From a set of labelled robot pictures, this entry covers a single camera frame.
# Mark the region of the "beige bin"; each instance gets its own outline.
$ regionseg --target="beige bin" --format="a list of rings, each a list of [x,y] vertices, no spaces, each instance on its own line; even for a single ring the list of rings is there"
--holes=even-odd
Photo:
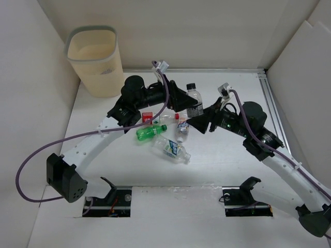
[[[67,39],[64,53],[92,96],[114,97],[121,93],[124,76],[114,28],[76,28]]]

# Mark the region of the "green plastic bottle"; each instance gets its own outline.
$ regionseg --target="green plastic bottle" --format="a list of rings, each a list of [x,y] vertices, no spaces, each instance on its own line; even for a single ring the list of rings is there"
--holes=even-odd
[[[136,134],[138,137],[138,140],[144,141],[147,138],[153,138],[156,134],[163,133],[167,130],[167,125],[153,125],[151,127],[147,128],[141,128],[138,129]]]

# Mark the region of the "plastic bottle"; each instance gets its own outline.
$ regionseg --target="plastic bottle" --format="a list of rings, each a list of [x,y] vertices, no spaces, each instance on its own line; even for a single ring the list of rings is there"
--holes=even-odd
[[[141,128],[136,131],[136,135],[138,137],[138,140],[144,141],[147,138],[153,138],[156,134],[160,134],[162,132],[165,132],[167,130],[166,125],[153,125],[151,127],[147,128]]]
[[[153,112],[144,112],[142,113],[142,121],[146,122],[155,115],[156,113]],[[171,124],[171,123],[176,123],[178,119],[179,119],[179,113],[174,114],[174,113],[163,112],[161,115],[159,115],[158,118],[153,120],[153,123],[150,122],[149,124],[161,124],[161,125]]]
[[[196,91],[196,89],[195,89],[195,83],[187,84],[186,88],[187,88],[187,95],[189,95],[190,97],[193,97],[194,99],[196,99],[198,101],[198,103],[196,105],[186,109],[187,116],[189,118],[191,118],[194,116],[202,115],[203,114],[202,98],[201,98],[200,93],[198,91]]]
[[[154,138],[153,146],[177,161],[188,162],[191,158],[191,154],[186,152],[184,146],[179,145],[162,135],[157,135]]]
[[[186,120],[186,115],[180,115],[176,128],[176,138],[178,143],[183,143],[187,139],[190,125],[186,122]]]

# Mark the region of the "plastic bin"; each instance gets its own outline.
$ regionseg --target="plastic bin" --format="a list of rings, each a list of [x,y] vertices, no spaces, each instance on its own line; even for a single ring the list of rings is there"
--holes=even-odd
[[[114,28],[78,27],[70,33],[64,53],[92,96],[114,97],[121,93],[124,75]]]

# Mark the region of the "black bottle cap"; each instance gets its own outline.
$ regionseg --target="black bottle cap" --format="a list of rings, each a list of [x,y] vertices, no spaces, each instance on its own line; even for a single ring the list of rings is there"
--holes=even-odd
[[[186,85],[186,89],[187,90],[189,90],[189,89],[195,89],[195,83],[187,84]]]

